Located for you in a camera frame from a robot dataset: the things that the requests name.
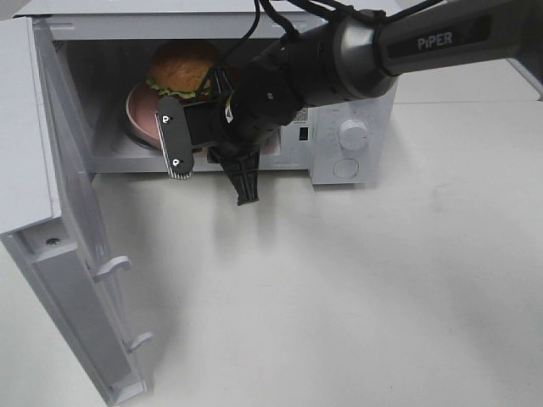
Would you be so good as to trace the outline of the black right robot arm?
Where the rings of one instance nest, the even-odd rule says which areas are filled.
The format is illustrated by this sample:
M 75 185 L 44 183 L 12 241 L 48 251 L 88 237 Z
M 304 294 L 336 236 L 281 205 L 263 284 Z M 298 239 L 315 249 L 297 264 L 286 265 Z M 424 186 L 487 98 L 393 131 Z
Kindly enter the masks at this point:
M 386 14 L 336 1 L 301 1 L 324 24 L 300 32 L 263 2 L 283 36 L 255 56 L 239 83 L 183 110 L 187 150 L 212 148 L 241 204 L 257 199 L 260 146 L 304 108 L 383 96 L 398 76 L 493 59 L 542 75 L 539 1 L 424 1 Z

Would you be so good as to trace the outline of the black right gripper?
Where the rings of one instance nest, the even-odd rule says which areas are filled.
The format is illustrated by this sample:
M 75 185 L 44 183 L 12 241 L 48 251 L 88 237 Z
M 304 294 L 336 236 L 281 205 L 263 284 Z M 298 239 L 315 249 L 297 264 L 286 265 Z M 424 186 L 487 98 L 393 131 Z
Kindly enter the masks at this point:
M 287 63 L 249 63 L 237 86 L 209 103 L 182 110 L 182 157 L 210 147 L 237 193 L 237 205 L 257 202 L 260 145 L 305 106 L 305 70 Z

